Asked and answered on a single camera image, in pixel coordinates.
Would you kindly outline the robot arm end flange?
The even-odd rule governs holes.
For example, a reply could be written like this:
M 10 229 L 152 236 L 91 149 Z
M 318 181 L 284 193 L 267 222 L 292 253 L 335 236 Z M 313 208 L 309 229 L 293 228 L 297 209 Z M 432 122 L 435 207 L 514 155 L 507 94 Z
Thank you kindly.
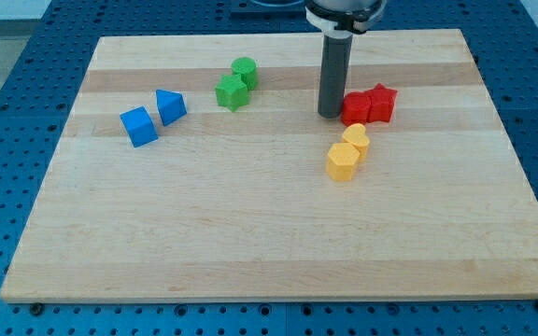
M 388 0 L 305 0 L 308 22 L 331 38 L 363 35 L 381 20 Z

